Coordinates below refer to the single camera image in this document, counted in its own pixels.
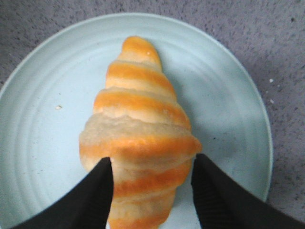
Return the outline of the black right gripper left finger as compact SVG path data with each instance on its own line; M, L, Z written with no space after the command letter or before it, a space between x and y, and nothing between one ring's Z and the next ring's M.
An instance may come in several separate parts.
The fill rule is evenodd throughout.
M104 229L113 197L112 165L108 157L70 192L15 229Z

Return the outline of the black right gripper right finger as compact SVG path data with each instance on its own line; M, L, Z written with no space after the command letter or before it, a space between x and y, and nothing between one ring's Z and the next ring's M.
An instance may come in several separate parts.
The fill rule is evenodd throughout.
M206 155L197 154L191 185L203 229L303 229L304 223L249 193Z

